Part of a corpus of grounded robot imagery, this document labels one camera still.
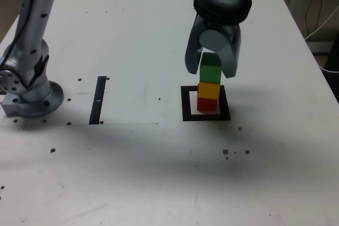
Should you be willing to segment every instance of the cable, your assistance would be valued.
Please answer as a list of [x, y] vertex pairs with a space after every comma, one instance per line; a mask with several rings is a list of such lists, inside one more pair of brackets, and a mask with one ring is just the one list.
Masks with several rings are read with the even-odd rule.
[[330, 71], [330, 70], [326, 70], [325, 68], [321, 67], [321, 65], [319, 65], [319, 68], [321, 70], [323, 70], [326, 73], [330, 73], [330, 74], [339, 74], [339, 71]]
[[31, 17], [31, 13], [32, 13], [32, 6], [33, 6], [33, 0], [30, 0], [30, 4], [29, 4], [29, 9], [28, 9], [28, 12], [27, 12], [27, 16], [26, 16], [26, 20], [24, 21], [20, 31], [17, 33], [16, 37], [13, 39], [3, 61], [0, 63], [0, 71], [1, 70], [4, 70], [3, 67], [4, 65], [6, 64], [8, 58], [10, 57], [11, 53], [12, 53], [12, 50], [14, 49], [14, 46], [16, 45], [17, 41], [19, 40], [21, 34], [23, 33], [24, 29], [26, 28], [27, 24], [28, 24], [28, 21]]
[[305, 40], [309, 39], [312, 35], [314, 35], [316, 32], [318, 32], [318, 30], [321, 29], [321, 28], [328, 22], [328, 20], [333, 16], [333, 14], [338, 10], [338, 8], [339, 8], [339, 6], [337, 6], [336, 9], [335, 9], [335, 10], [330, 14], [330, 16], [327, 18], [327, 20], [324, 21], [324, 23], [321, 24], [320, 27], [318, 27], [316, 31], [314, 31], [312, 34], [310, 34], [309, 36], [307, 36], [307, 37], [305, 38]]
[[322, 13], [322, 9], [323, 9], [323, 0], [320, 0], [320, 8], [319, 8], [317, 23], [316, 23], [316, 26], [315, 26], [315, 28], [314, 28], [314, 31], [316, 31], [316, 29], [318, 28], [319, 19], [320, 19], [320, 14]]
[[[339, 9], [339, 6], [336, 7], [336, 9], [330, 14], [330, 16], [326, 19], [326, 21], [324, 21], [324, 23], [321, 24], [319, 28], [317, 28], [316, 31], [314, 31], [312, 34], [310, 34], [309, 36], [307, 36], [307, 37], [305, 38], [305, 41], [306, 41], [308, 38], [310, 38], [314, 33], [316, 33], [319, 29], [321, 29], [321, 28], [326, 24], [326, 22], [329, 21], [329, 19], [333, 16], [333, 14], [334, 14], [338, 9]], [[319, 66], [319, 68], [320, 68], [321, 70], [323, 70], [323, 71], [325, 71], [325, 72], [327, 72], [327, 73], [329, 73], [329, 74], [339, 74], [339, 71], [330, 71], [330, 70], [326, 70], [325, 68], [323, 68], [323, 67], [320, 66], [319, 64], [318, 64], [318, 66]]]
[[309, 5], [308, 5], [307, 11], [306, 11], [306, 15], [305, 15], [305, 25], [306, 25], [306, 29], [307, 29], [307, 36], [309, 35], [309, 28], [308, 28], [308, 24], [307, 24], [307, 16], [308, 16], [308, 11], [309, 11], [309, 9], [310, 9], [311, 6], [312, 6], [312, 3], [313, 3], [313, 0], [311, 0], [311, 1], [309, 2]]

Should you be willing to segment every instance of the white cable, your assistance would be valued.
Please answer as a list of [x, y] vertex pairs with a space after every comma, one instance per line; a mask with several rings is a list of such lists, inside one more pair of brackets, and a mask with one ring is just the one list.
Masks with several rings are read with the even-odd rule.
[[[327, 18], [327, 20], [326, 21], [324, 21], [324, 23], [320, 26], [320, 27], [318, 27], [318, 29], [316, 30], [316, 31], [314, 31], [312, 34], [310, 34], [309, 36], [307, 36], [306, 38], [305, 38], [305, 40], [307, 40], [308, 38], [310, 38], [313, 34], [315, 34], [319, 29], [321, 29], [325, 24], [326, 24], [326, 22], [327, 21], [329, 21], [329, 19], [333, 16], [333, 14], [337, 11], [339, 9], [339, 6], [337, 6], [337, 8], [330, 14], [330, 16]], [[323, 71], [325, 71], [325, 72], [327, 72], [327, 73], [330, 73], [330, 74], [339, 74], [339, 71], [330, 71], [330, 70], [326, 70], [325, 68], [323, 68], [322, 66], [320, 66], [319, 64], [318, 64], [318, 66], [319, 66], [319, 68], [321, 69], [321, 70], [323, 70]]]
[[331, 15], [327, 18], [327, 20], [326, 21], [324, 21], [324, 23], [320, 26], [320, 27], [318, 27], [318, 29], [316, 30], [316, 31], [314, 31], [312, 34], [310, 34], [309, 36], [307, 36], [306, 38], [305, 38], [305, 40], [307, 40], [308, 38], [310, 38], [313, 34], [315, 34], [319, 29], [321, 29], [322, 27], [323, 27], [323, 25], [325, 25], [326, 24], [326, 22], [333, 16], [333, 14], [338, 10], [338, 8], [339, 8], [339, 6], [337, 6], [337, 8], [333, 11], [333, 13], [331, 13]]

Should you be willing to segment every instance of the red block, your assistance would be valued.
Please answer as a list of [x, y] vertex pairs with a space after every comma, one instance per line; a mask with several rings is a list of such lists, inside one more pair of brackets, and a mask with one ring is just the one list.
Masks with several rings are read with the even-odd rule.
[[198, 85], [197, 105], [198, 111], [216, 111], [218, 107], [218, 100], [199, 97], [199, 85]]

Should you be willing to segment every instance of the black tape strip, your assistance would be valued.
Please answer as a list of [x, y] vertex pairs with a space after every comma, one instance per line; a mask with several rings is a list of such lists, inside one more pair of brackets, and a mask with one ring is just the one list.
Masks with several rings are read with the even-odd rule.
[[99, 76], [96, 82], [90, 124], [99, 124], [102, 102], [104, 100], [106, 76]]
[[197, 91], [197, 90], [198, 90], [198, 86], [182, 86], [181, 87], [181, 107], [182, 107], [182, 120], [183, 121], [229, 121], [231, 120], [224, 86], [220, 86], [220, 93], [219, 93], [220, 114], [219, 115], [216, 115], [216, 114], [192, 115], [190, 91]]

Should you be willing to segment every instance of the floor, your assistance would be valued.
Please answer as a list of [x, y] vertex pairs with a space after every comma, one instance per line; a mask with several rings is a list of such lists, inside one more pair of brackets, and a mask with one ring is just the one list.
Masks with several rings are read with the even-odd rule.
[[[0, 0], [0, 41], [6, 35], [7, 31], [11, 27], [12, 23], [16, 19], [21, 0]], [[305, 0], [304, 13], [306, 13], [310, 0]], [[323, 23], [331, 12], [339, 4], [338, 0], [323, 0], [323, 9], [320, 15], [319, 23]], [[317, 21], [318, 10], [320, 6], [320, 0], [314, 0], [313, 5], [310, 8], [308, 16], [308, 24], [310, 30], [313, 31]], [[305, 16], [301, 17], [297, 21], [298, 27], [303, 34], [307, 35], [305, 26]], [[337, 12], [331, 20], [312, 37], [312, 41], [334, 41], [339, 31], [339, 12]]]

